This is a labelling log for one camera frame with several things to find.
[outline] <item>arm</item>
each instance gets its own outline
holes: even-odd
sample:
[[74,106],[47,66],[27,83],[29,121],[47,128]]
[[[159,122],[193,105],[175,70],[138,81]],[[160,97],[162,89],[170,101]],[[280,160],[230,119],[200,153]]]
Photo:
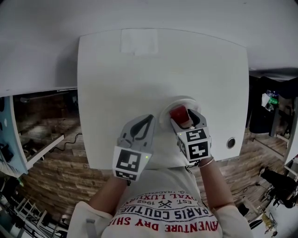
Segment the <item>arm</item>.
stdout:
[[287,199],[286,200],[290,200],[291,198],[292,198],[292,196],[293,196],[293,192],[287,197]]
[[98,211],[113,215],[126,187],[126,180],[112,175],[104,187],[89,200],[88,204]]
[[0,160],[0,171],[15,178],[18,178],[20,175],[22,175],[15,168],[10,166],[5,160]]
[[[210,159],[202,160],[200,166]],[[233,196],[215,161],[200,168],[209,208],[218,210],[221,207],[234,205]]]

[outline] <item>person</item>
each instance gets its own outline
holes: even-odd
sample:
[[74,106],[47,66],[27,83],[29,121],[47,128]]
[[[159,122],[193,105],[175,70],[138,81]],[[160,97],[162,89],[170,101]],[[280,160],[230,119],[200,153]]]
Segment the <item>person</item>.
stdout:
[[111,176],[88,203],[76,205],[68,238],[253,238],[214,159],[199,167],[209,208],[184,167],[144,170],[129,186]]
[[298,204],[298,184],[292,178],[271,171],[268,167],[262,167],[260,177],[272,184],[274,190],[270,193],[282,201],[287,208],[293,208]]

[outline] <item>wooden floor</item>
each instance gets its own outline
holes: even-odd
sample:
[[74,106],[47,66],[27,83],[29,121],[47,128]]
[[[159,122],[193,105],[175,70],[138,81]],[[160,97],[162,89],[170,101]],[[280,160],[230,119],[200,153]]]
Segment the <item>wooden floor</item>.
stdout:
[[[33,139],[38,146],[47,143],[61,133],[66,134],[64,141],[58,147],[63,148],[66,141],[73,142],[77,133],[81,132],[78,111],[66,107],[66,95],[57,95],[44,99],[35,99],[26,104],[14,98],[15,113],[20,136],[23,143]],[[258,176],[261,166],[268,166],[276,172],[283,173],[283,163],[276,157],[267,154],[262,148],[252,143],[256,137],[272,146],[277,151],[285,151],[285,142],[268,135],[255,135],[246,130],[240,156],[219,161],[217,164],[227,180],[235,201],[246,196],[258,208],[266,206],[259,201],[266,189],[261,186],[248,185],[260,183],[265,188],[269,183]],[[74,207],[79,201],[88,201],[109,178],[111,171],[90,169],[84,149],[83,136],[77,137],[75,144],[66,144],[65,151],[54,150],[46,154],[45,161],[37,162],[28,175],[21,177],[24,187],[19,192],[34,201],[39,208],[46,209],[53,219],[62,215],[69,219]],[[197,185],[206,202],[203,182],[197,168],[191,169],[196,176]],[[250,221],[256,215],[250,209],[246,218]]]

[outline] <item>white t-shirt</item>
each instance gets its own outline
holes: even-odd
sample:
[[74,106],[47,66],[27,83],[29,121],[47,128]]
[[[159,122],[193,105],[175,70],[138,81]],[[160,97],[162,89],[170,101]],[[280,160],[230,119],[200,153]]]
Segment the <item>white t-shirt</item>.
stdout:
[[195,177],[184,167],[143,171],[125,190],[115,216],[79,202],[68,238],[95,237],[252,238],[247,220],[234,206],[213,213],[202,203]]

